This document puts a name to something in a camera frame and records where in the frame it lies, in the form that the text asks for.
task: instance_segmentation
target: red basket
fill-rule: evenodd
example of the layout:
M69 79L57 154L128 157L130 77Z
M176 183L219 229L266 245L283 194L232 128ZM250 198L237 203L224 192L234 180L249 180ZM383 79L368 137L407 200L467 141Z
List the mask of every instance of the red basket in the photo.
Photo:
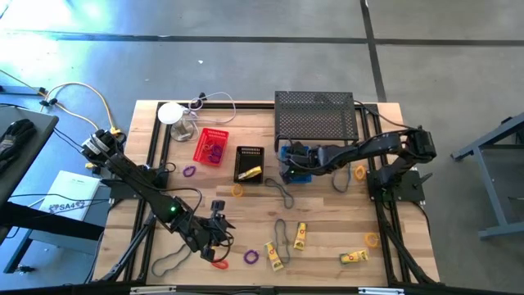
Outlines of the red basket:
M228 137L229 132L227 131L211 128L202 129L193 160L210 166L220 166L226 152Z

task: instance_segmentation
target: white lid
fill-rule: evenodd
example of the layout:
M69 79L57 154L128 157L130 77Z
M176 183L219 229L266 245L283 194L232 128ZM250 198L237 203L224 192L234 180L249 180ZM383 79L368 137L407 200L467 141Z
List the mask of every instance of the white lid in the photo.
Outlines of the white lid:
M174 124L183 116L184 107L176 102L165 103L158 110L158 120L164 124Z

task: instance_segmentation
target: wooden table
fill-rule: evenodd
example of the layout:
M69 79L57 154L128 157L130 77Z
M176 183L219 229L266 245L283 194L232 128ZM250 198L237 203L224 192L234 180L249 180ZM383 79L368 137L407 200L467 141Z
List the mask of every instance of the wooden table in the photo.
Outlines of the wooden table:
M125 154L135 163L146 162L147 151L151 140L151 131L155 120L158 101L137 101L133 120L129 131L129 139ZM398 103L378 103L381 114L387 118L402 123L402 115ZM232 115L232 110L202 110L202 118L226 119ZM363 139L361 120L358 117L360 138ZM381 121L383 131L398 129L384 120ZM221 199L226 202L224 214L237 229L231 233L235 237L232 251L229 254L228 270L218 270L209 262L202 260L200 253L193 253L177 270L157 278L150 273L147 276L149 284L207 284L207 285L273 285L273 286L386 286L386 276L382 250L369 248L369 261L341 265L339 254L367 248L364 242L366 233L377 233L377 215L372 202L368 200L365 181L352 179L347 193L336 192L331 185L332 175L313 177L311 184L288 185L287 190L295 196L295 206L287 210L283 206L282 197L275 188L263 185L244 185L244 196L233 197L233 166L236 146L258 146L265 148L264 176L273 177L281 182L278 176L278 161L273 152L274 135L273 110L238 110L237 117L226 125L214 123L198 123L200 128L210 127L229 132L228 146L225 158L220 168L203 166L192 160L197 141L177 143L170 141L168 161L172 161L178 169L169 177L168 187L191 186L199 188L204 194L204 200L197 214L210 215L210 204ZM156 149L156 162L160 159L161 143L165 126L161 126L159 143ZM343 142L308 142L308 144ZM185 178L182 170L186 165L195 165L196 173L191 178ZM359 165L367 166L367 161L357 161L351 164L351 169ZM342 187L346 181L347 167L339 170L336 183ZM178 194L191 206L196 205L197 197L193 192ZM106 232L98 255L94 279L102 277L118 260L123 250L128 246L133 227L137 201L127 200L120 203L109 214ZM431 249L431 240L427 230L426 220L420 210L412 203L398 203L401 229L404 244L409 249L417 263L426 273L438 280L435 258ZM296 236L298 221L306 222L307 237L303 252L292 249L291 262L283 270L273 272L264 244L274 239L273 226L275 220L282 218L287 222L287 236L293 243ZM151 263L159 257L178 250L182 239L177 234L170 234L161 225L156 225ZM254 265L247 265L242 257L248 249L260 251L261 258ZM281 246L281 256L285 251ZM224 253L218 249L217 255ZM395 274L400 278L398 255L391 245L391 255ZM135 261L134 276L140 268L142 248L138 249ZM160 263L158 271L174 266L179 257L174 257Z

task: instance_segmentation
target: yellow snack bar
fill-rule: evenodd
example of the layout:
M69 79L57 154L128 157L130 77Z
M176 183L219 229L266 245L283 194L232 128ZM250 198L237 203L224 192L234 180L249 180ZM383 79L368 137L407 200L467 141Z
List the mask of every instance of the yellow snack bar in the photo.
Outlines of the yellow snack bar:
M250 179L250 178L253 178L253 177L259 175L260 173L262 173L262 168L260 166L257 166L257 167L255 167L253 169L249 169L248 171L239 174L238 175L238 180Z
M283 269L284 265L280 261L280 257L278 257L277 249L275 249L273 242L266 243L264 246L266 249L268 249L268 257L269 261L271 261L271 267L273 267L273 271Z
M341 254L340 258L342 264L348 264L351 262L367 261L369 260L369 255L367 250L362 250L352 253Z
M305 247L305 227L304 222L299 222L298 230L296 231L295 245L293 246L297 250L304 250Z

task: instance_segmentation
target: concrete floor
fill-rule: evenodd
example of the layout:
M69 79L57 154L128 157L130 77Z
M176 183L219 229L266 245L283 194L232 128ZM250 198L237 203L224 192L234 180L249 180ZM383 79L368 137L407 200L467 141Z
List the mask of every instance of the concrete floor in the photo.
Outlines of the concrete floor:
M36 7L39 19L25 7ZM377 38L524 39L519 0L368 0ZM324 1L40 1L14 0L0 30L60 30L111 34L365 37L358 0ZM236 99L273 99L275 90L352 91L376 102L368 46L358 44L66 42L40 37L0 39L0 67L32 85L50 88L82 81L100 90L116 123L126 130L138 99L192 98L225 91ZM480 241L495 224L472 159L448 155L522 112L524 48L378 46L388 102L404 119L434 136L439 156L419 166L434 176L424 186L431 240L441 280L451 286L521 292L524 234ZM0 76L0 84L13 84ZM60 92L70 109L107 125L98 98L79 87ZM86 107L93 100L92 107ZM33 98L0 102L37 107ZM59 111L58 128L83 141L91 127ZM59 170L84 170L84 160L52 137L19 187L47 192ZM56 149L66 151L56 154ZM39 179L38 185L31 184ZM0 247L0 266L23 236ZM30 275L0 275L0 288L79 283L91 256L33 245L24 264ZM75 272L77 265L84 272Z

